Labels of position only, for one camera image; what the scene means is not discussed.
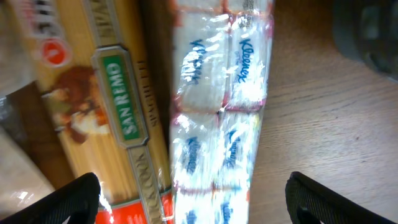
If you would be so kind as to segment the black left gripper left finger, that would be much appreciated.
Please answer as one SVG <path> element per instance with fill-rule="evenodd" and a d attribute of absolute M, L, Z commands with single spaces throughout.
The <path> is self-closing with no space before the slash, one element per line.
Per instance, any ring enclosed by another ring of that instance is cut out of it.
<path fill-rule="evenodd" d="M 99 208 L 100 183 L 86 173 L 29 207 L 1 220 L 1 224 L 94 224 Z"/>

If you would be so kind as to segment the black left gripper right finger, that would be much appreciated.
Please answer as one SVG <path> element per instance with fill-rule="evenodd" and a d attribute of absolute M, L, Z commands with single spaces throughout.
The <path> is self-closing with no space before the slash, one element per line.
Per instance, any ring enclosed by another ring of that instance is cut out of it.
<path fill-rule="evenodd" d="M 293 224 L 394 224 L 300 172 L 291 173 L 285 201 Z"/>

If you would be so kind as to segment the beige pouch on left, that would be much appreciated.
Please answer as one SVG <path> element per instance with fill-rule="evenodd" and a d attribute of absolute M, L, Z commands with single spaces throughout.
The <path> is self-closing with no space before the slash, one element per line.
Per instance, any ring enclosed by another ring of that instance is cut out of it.
<path fill-rule="evenodd" d="M 1 1 L 1 219 L 36 203 L 54 188 L 25 153 L 27 133 L 11 95 L 34 81 L 13 9 Z"/>

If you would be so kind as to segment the San Remo spaghetti packet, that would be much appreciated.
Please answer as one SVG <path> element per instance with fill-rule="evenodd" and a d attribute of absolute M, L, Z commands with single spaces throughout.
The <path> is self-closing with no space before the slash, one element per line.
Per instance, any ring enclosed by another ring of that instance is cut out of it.
<path fill-rule="evenodd" d="M 167 146 L 133 0 L 10 0 L 41 99 L 97 223 L 172 223 Z"/>

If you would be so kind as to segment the Kleenex tissue multipack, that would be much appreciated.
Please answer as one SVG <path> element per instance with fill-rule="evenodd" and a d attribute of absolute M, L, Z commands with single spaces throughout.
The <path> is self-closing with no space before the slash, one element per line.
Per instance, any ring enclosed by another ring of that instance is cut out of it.
<path fill-rule="evenodd" d="M 267 100 L 271 0 L 172 1 L 175 223 L 247 223 Z"/>

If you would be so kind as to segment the grey plastic basket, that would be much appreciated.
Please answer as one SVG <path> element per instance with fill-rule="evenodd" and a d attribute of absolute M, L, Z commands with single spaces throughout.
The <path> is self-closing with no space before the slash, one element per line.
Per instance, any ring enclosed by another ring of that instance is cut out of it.
<path fill-rule="evenodd" d="M 397 0 L 334 0 L 332 19 L 343 56 L 397 81 Z"/>

